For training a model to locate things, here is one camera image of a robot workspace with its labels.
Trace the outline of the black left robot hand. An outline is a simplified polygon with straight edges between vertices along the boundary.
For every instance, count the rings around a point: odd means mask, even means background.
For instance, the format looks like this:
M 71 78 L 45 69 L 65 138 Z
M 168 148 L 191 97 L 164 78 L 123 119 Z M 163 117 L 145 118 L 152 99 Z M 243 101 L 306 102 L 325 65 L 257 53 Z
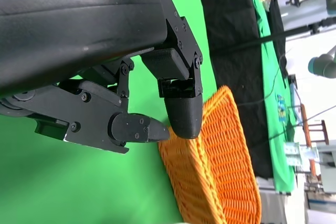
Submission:
M 132 57 L 158 81 L 171 124 L 128 112 Z M 172 0 L 1 0 L 1 114 L 36 133 L 124 154 L 196 138 L 201 50 Z

